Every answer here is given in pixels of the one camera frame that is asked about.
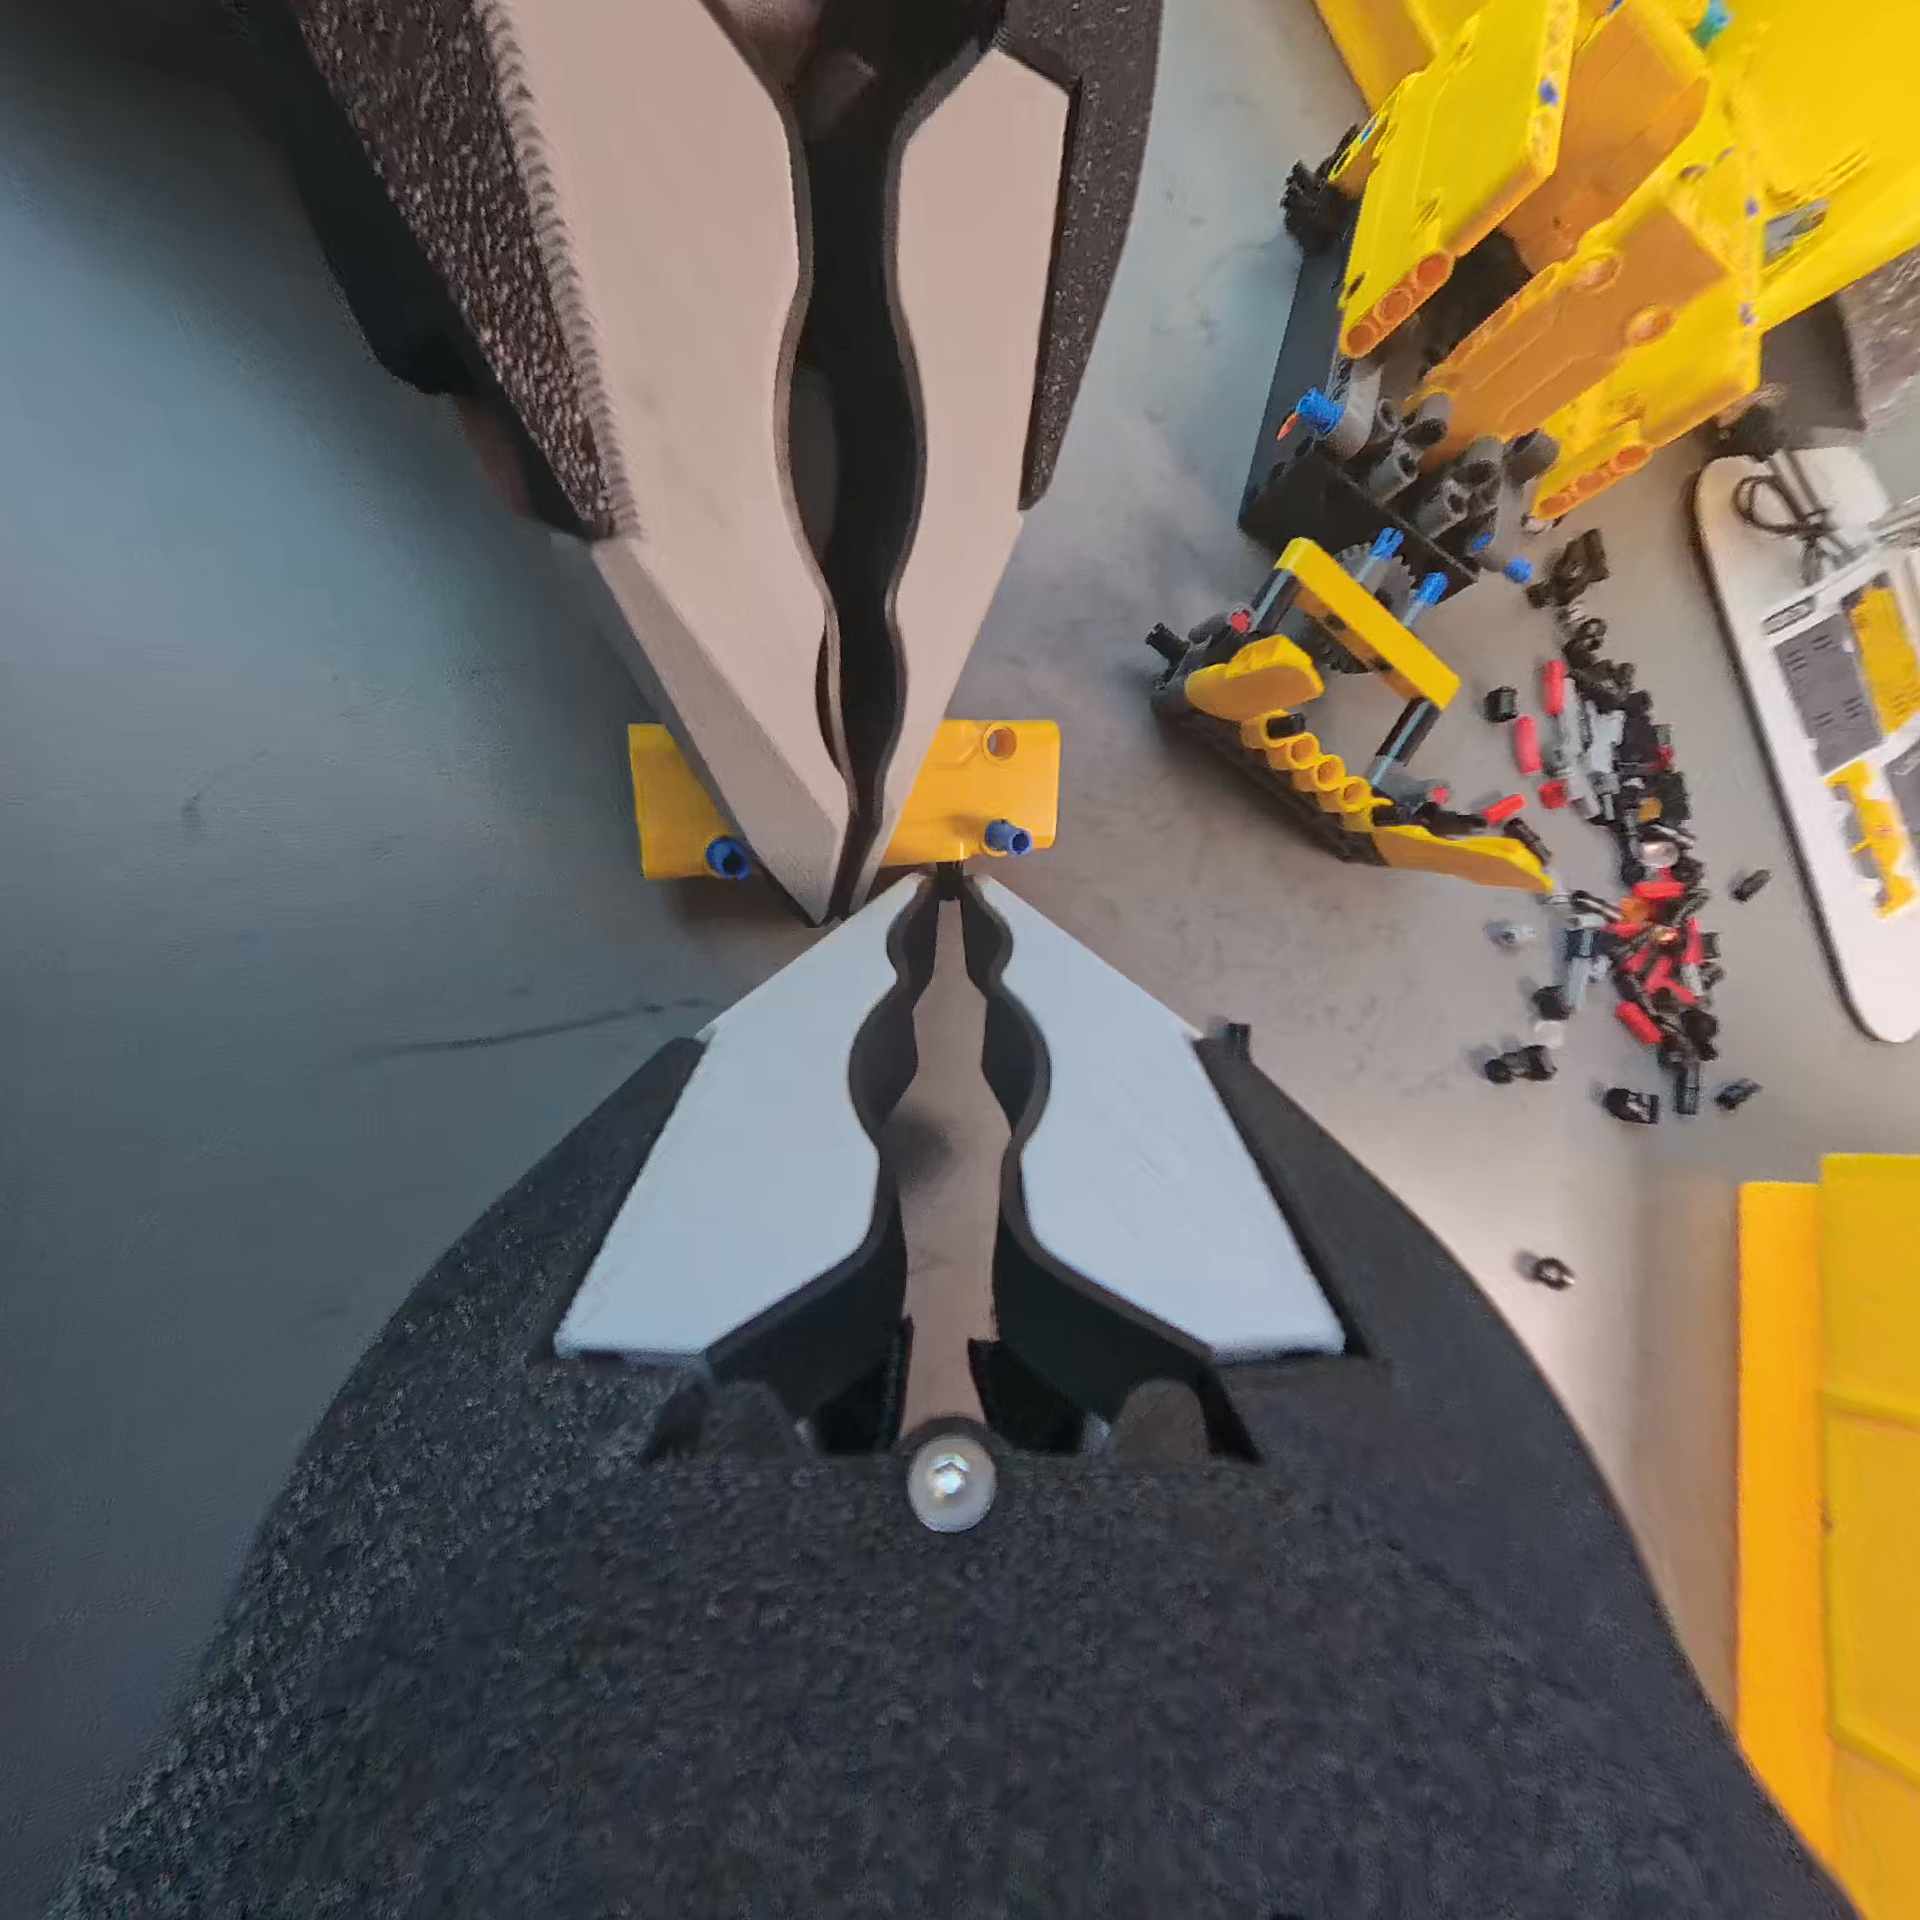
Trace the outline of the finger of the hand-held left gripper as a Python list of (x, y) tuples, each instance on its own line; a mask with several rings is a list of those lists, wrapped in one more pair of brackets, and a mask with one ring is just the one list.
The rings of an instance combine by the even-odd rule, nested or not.
[(825, 920), (853, 801), (788, 465), (810, 297), (788, 111), (703, 1), (497, 4), (497, 87), (608, 489), (592, 560), (732, 825)]
[(1067, 94), (1003, 49), (915, 102), (880, 189), (882, 343), (903, 469), (880, 511), (880, 751), (851, 897), (871, 892), (1024, 526)]

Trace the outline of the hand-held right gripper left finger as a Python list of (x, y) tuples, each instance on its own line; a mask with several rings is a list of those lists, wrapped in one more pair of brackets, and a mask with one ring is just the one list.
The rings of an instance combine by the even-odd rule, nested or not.
[(560, 1360), (761, 1385), (827, 1453), (903, 1427), (906, 1225), (882, 1133), (922, 1057), (929, 878), (907, 875), (684, 1045), (560, 1312)]

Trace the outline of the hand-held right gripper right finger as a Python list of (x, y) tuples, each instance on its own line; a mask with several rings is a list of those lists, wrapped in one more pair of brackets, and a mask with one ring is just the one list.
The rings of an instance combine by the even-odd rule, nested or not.
[(1347, 1327), (1203, 1035), (997, 880), (961, 880), (980, 1069), (1009, 1125), (991, 1427), (1052, 1453), (1252, 1453), (1231, 1372)]

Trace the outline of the yellow lego panel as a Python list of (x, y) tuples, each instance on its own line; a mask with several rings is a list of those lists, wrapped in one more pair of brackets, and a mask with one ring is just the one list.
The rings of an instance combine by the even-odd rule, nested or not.
[[(994, 819), (1032, 830), (1033, 849), (1052, 847), (1060, 750), (1053, 721), (941, 719), (880, 865), (927, 868), (980, 856), (980, 831)], [(666, 727), (629, 727), (629, 758), (641, 870), (647, 880), (711, 878), (704, 847), (716, 835), (729, 835), (748, 847)]]

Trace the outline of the grey yellow lego rack assembly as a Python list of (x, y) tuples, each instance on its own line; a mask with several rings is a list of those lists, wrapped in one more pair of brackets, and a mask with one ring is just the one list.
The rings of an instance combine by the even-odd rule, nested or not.
[(1146, 645), (1160, 659), (1152, 707), (1165, 729), (1237, 765), (1340, 861), (1552, 894), (1545, 856), (1514, 831), (1435, 800), (1407, 801), (1332, 751), (1308, 715), (1327, 675), (1295, 638), (1255, 636), (1249, 617), (1216, 614), (1189, 633), (1160, 623)]

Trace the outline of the yellow lego beam with black pins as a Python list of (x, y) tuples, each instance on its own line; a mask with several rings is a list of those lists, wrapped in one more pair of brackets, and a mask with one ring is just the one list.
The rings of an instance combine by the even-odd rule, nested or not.
[(1393, 812), (1413, 815), (1449, 796), (1442, 784), (1420, 779), (1413, 758), (1458, 694), (1458, 675), (1420, 636), (1426, 614), (1447, 596), (1449, 576), (1415, 577), (1401, 549), (1397, 526), (1335, 552), (1295, 539), (1241, 609), (1252, 638), (1280, 633), (1324, 671), (1370, 675), (1399, 696), (1401, 713), (1364, 776), (1387, 796)]

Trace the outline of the pile of small lego pins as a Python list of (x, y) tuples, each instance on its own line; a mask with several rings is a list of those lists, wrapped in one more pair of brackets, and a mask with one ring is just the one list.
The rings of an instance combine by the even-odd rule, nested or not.
[(1551, 888), (1554, 971), (1531, 991), (1535, 1015), (1556, 1031), (1589, 1003), (1608, 1003), (1665, 1078), (1665, 1091), (1601, 1092), (1601, 1105), (1624, 1125), (1740, 1113), (1760, 1083), (1715, 1077), (1724, 951), (1689, 782), (1639, 664), (1615, 649), (1608, 617), (1587, 605), (1611, 577), (1603, 532), (1573, 534), (1544, 572), (1512, 561), (1506, 576), (1552, 617), (1552, 649), (1529, 687), (1499, 683), (1479, 700), (1523, 779), (1521, 800), (1491, 819), (1545, 868), (1552, 859), (1527, 804), (1593, 828), (1611, 856), (1610, 880)]

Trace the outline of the large yellow black lego model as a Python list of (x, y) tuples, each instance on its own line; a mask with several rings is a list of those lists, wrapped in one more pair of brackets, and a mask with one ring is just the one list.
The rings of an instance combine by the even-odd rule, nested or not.
[(1364, 102), (1283, 195), (1301, 273), (1240, 528), (1404, 531), (1458, 583), (1754, 398), (1859, 145), (1821, 4), (1316, 4)]

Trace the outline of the lego instruction booklet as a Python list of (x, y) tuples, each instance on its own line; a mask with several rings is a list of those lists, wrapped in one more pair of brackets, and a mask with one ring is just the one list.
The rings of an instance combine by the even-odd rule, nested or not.
[(1765, 613), (1802, 757), (1880, 923), (1917, 897), (1917, 638), (1906, 558), (1876, 551)]

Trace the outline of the yellow plastic storage bin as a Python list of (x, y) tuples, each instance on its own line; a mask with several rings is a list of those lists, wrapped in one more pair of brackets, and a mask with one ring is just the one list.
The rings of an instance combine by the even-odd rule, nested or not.
[(1917, 1161), (1737, 1204), (1736, 1727), (1861, 1915), (1917, 1915)]
[(1916, 1), (1573, 4), (1559, 163), (1503, 229), (1545, 270), (1656, 176), (1736, 180), (1769, 331), (1913, 249)]

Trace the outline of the pale rounded board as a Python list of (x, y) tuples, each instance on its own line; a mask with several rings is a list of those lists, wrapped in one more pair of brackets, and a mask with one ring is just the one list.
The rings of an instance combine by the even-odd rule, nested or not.
[(1909, 1043), (1917, 1031), (1917, 897), (1916, 912), (1891, 923), (1868, 912), (1853, 868), (1818, 815), (1824, 801), (1760, 623), (1788, 596), (1884, 549), (1912, 564), (1917, 638), (1916, 501), (1892, 503), (1861, 448), (1839, 443), (1768, 464), (1709, 461), (1696, 479), (1695, 520), (1841, 996), (1868, 1038)]

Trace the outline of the silver foil bag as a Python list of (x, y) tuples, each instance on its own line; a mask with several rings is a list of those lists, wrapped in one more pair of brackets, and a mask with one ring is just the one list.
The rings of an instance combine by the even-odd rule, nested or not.
[(1913, 409), (1917, 396), (1917, 247), (1835, 297), (1864, 429)]

